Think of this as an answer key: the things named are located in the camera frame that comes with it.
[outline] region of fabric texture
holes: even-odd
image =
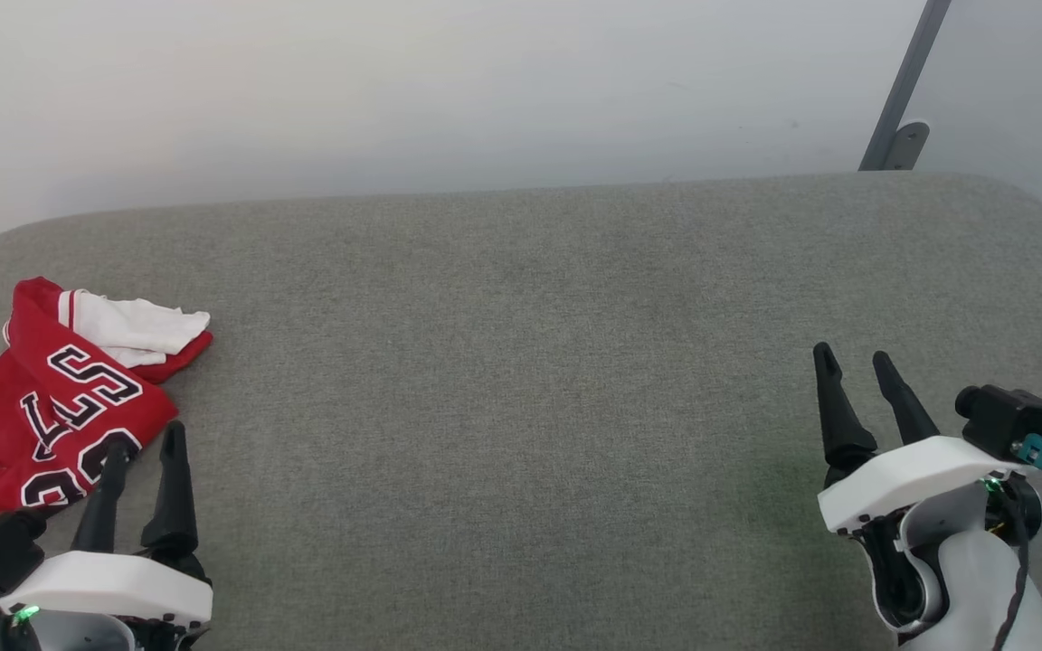
[[[0,235],[0,297],[41,273],[218,315],[166,384],[216,589],[200,650],[889,648],[863,552],[819,518],[812,347],[885,448],[876,350],[951,435],[967,384],[1042,396],[1042,203],[973,176],[229,203]],[[1032,576],[1042,593],[1042,529]]]
[[[184,314],[146,299],[113,301],[86,290],[64,293],[67,321],[75,332],[94,343],[123,367],[155,367],[179,354],[207,329],[210,315]]]

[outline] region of jersey number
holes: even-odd
[[[55,442],[66,434],[85,428],[88,423],[109,407],[118,407],[144,393],[140,382],[129,380],[115,367],[100,359],[92,359],[90,354],[77,346],[61,347],[46,358],[46,364],[67,379],[79,384],[95,383],[96,386],[84,389],[83,393],[76,395],[71,400],[73,407],[52,400],[57,418],[51,423],[43,420],[42,412],[38,408],[38,392],[22,397],[18,405],[24,411],[34,436],[38,437],[34,453],[31,455],[34,461],[52,460]],[[106,451],[115,444],[127,446],[129,457],[133,457],[142,449],[140,440],[127,429],[110,429],[97,442],[93,442],[79,452],[79,473],[86,478],[86,481],[92,484],[99,482],[103,476]],[[33,475],[22,486],[21,498],[24,506],[61,506],[78,502],[84,495],[86,491],[79,485],[79,480],[75,478],[73,471],[63,469]]]

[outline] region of red and white clothing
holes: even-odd
[[[111,445],[152,442],[177,414],[155,384],[209,345],[208,320],[18,283],[0,357],[0,511],[76,502]]]

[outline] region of red jersey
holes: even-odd
[[[124,368],[58,320],[57,284],[18,283],[0,357],[0,511],[76,502],[117,442],[137,453],[177,414],[162,389],[210,342],[155,367]]]

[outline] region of white fabric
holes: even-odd
[[[167,361],[167,355],[177,354],[198,337],[212,319],[205,311],[184,314],[144,299],[113,301],[86,290],[58,297],[58,320],[65,318],[74,323],[64,325],[127,368]]]

